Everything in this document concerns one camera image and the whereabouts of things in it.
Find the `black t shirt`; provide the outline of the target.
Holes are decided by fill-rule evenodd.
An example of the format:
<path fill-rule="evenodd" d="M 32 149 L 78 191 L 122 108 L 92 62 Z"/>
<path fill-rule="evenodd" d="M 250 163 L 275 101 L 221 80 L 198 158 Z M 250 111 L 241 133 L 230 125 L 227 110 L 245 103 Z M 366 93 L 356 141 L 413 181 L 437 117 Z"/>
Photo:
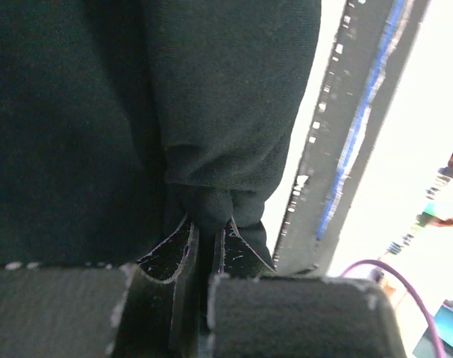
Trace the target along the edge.
<path fill-rule="evenodd" d="M 141 261 L 185 216 L 265 261 L 319 1 L 0 1 L 0 264 Z"/>

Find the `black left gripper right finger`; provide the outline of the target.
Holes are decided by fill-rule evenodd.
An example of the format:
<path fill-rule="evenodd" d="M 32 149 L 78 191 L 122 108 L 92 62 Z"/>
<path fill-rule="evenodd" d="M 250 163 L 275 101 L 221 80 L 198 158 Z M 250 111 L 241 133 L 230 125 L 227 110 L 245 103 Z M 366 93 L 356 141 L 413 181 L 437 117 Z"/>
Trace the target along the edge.
<path fill-rule="evenodd" d="M 230 220 L 215 239 L 208 357 L 405 357 L 379 286 L 344 277 L 280 276 Z"/>

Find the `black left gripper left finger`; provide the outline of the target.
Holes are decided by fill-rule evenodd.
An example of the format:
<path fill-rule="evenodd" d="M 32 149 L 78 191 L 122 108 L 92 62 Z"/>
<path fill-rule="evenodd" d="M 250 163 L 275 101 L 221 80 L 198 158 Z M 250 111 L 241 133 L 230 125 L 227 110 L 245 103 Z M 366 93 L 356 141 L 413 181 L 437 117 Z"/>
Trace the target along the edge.
<path fill-rule="evenodd" d="M 0 357 L 196 357 L 189 217 L 138 263 L 0 266 Z"/>

